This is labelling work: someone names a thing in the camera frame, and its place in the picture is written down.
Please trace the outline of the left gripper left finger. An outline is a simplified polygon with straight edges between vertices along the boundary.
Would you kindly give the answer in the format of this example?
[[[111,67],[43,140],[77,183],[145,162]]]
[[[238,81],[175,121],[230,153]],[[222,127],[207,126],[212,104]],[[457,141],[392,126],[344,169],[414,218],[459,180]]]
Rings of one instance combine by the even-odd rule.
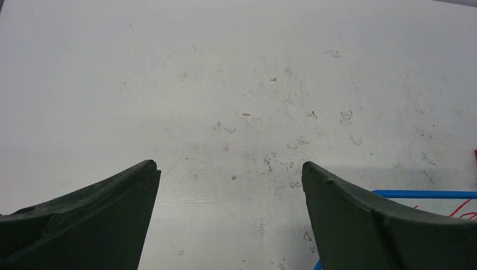
[[[161,172],[142,161],[1,216],[2,269],[137,269]]]

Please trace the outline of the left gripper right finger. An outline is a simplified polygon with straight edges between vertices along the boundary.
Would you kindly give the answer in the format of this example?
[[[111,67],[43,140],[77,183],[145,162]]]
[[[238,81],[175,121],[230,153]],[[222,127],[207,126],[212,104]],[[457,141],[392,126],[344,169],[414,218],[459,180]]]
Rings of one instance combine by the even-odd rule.
[[[302,187],[323,269],[475,269],[476,222],[399,204],[313,162]]]

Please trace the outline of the blue framed whiteboard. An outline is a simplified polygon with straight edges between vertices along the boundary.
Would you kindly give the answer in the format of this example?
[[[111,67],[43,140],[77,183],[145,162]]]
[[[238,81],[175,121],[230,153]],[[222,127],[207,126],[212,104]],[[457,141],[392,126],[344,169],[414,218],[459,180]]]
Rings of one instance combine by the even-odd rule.
[[[372,191],[396,203],[426,212],[476,222],[476,193],[456,191]],[[323,269],[321,261],[317,269]]]

